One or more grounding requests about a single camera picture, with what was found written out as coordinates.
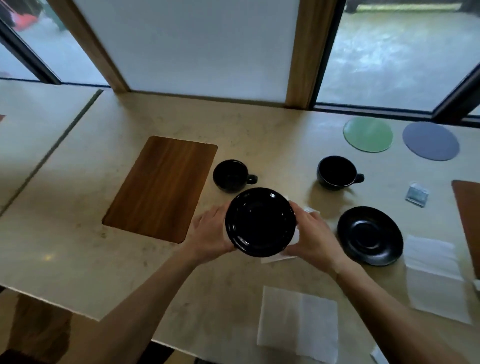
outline cup handle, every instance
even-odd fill
[[[365,180],[365,175],[359,173],[359,174],[357,174],[357,176],[355,177],[355,181],[353,181],[353,183],[362,183],[364,180]]]
[[[256,184],[258,182],[258,177],[254,174],[249,174],[247,177],[247,184]]]

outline white napkin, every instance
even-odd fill
[[[318,212],[320,213],[319,211],[317,210],[314,210],[313,208],[311,207],[305,207],[304,210],[306,212]],[[293,234],[293,238],[290,242],[289,245],[293,245],[293,244],[296,244],[298,243],[300,240],[300,231],[299,231],[299,228],[296,227],[295,228],[295,233]],[[272,255],[272,256],[268,256],[266,258],[261,258],[260,261],[262,262],[262,264],[265,264],[265,263],[272,263],[272,262],[278,262],[279,260],[285,260],[285,259],[291,259],[291,258],[296,258],[296,256],[289,256],[289,255],[283,255],[281,253],[278,253],[278,254],[275,254],[275,255]]]
[[[409,235],[403,254],[412,307],[471,325],[455,247]]]
[[[335,364],[338,359],[337,303],[264,286],[257,345]]]
[[[382,353],[378,345],[375,346],[375,349],[373,349],[370,355],[372,356],[372,358],[375,360],[377,364],[388,364],[387,358],[385,358],[384,353]]]

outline green coaster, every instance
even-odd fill
[[[393,132],[382,119],[358,116],[343,128],[343,135],[351,146],[364,152],[378,153],[390,148]]]

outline forearm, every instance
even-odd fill
[[[174,254],[144,284],[105,316],[62,363],[136,363],[176,293],[196,264]]]
[[[412,313],[354,262],[337,272],[336,281],[390,364],[467,363],[415,321]]]

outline black saucer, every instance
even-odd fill
[[[278,192],[262,187],[240,193],[225,216],[232,243],[245,254],[260,258],[284,250],[296,226],[290,203]]]
[[[371,266],[387,266],[403,253],[402,233],[394,221],[373,207],[354,207],[337,225],[343,250],[353,260]]]

